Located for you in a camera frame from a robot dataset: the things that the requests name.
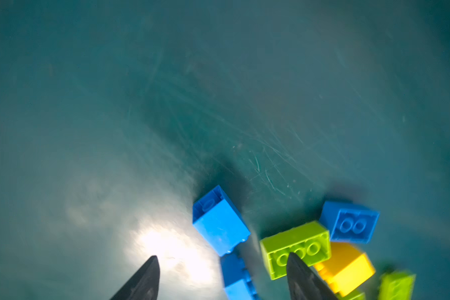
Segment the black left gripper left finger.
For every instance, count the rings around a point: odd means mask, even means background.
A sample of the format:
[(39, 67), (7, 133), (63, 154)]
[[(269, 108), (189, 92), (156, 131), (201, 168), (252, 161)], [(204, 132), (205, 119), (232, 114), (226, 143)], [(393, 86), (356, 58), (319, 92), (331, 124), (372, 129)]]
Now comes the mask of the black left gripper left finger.
[(160, 286), (160, 264), (151, 256), (111, 300), (157, 300)]

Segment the green long lego cluster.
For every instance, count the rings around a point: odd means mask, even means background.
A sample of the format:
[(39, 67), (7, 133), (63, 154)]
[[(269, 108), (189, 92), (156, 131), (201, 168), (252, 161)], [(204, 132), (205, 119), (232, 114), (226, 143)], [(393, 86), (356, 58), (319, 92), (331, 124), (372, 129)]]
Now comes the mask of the green long lego cluster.
[(287, 275), (286, 265), (291, 253), (307, 266), (331, 258), (330, 232), (317, 221), (308, 222), (260, 241), (264, 266), (271, 280)]

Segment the green small lego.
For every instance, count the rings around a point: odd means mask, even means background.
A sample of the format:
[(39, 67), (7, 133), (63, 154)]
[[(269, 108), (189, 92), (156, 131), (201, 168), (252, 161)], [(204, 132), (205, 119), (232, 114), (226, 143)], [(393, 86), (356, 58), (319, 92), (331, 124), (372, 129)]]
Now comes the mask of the green small lego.
[(338, 300), (366, 300), (366, 295), (360, 289), (355, 289), (346, 296), (341, 296), (340, 293), (336, 294)]

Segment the blue lego cluster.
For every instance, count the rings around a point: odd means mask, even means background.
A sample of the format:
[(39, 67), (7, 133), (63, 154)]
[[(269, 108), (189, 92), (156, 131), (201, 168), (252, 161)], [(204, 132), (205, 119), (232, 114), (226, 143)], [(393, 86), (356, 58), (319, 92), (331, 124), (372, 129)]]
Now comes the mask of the blue lego cluster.
[(220, 259), (224, 291), (229, 300), (258, 300), (258, 292), (252, 282), (245, 262), (236, 253)]

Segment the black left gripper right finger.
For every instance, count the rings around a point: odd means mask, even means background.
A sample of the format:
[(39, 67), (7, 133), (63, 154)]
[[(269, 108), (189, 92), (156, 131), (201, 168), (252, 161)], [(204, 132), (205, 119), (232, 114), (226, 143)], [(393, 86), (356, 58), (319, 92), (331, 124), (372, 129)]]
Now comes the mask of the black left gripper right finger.
[(287, 283), (291, 300), (337, 300), (322, 279), (294, 252), (286, 265)]

